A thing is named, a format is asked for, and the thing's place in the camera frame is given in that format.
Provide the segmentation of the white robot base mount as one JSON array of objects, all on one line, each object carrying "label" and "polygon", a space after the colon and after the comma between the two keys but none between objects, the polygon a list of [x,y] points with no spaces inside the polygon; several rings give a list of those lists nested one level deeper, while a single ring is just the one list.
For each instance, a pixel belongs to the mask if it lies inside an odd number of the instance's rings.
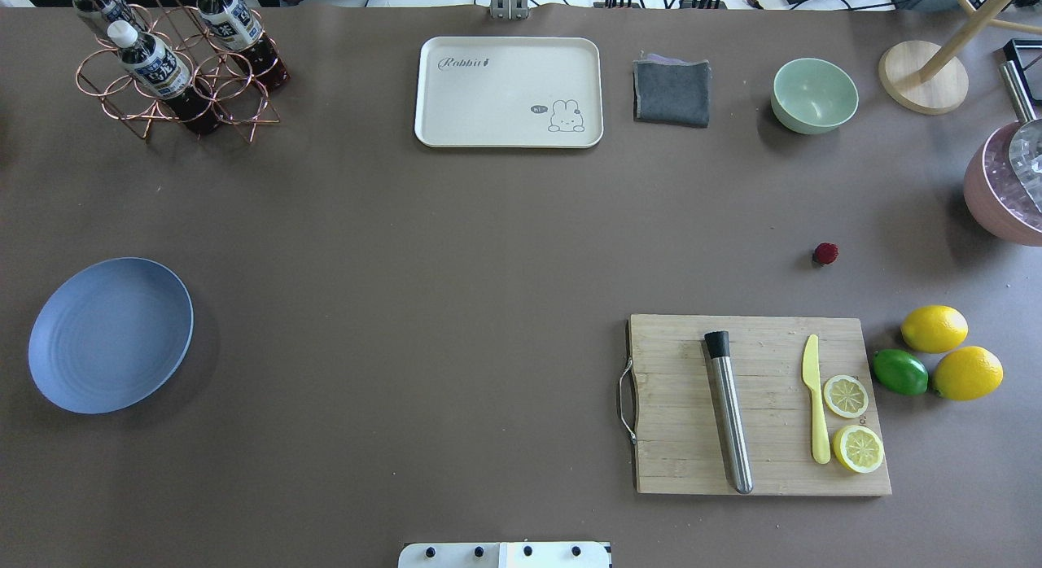
[{"label": "white robot base mount", "polygon": [[611,567],[610,543],[517,541],[413,543],[399,553],[398,567]]}]

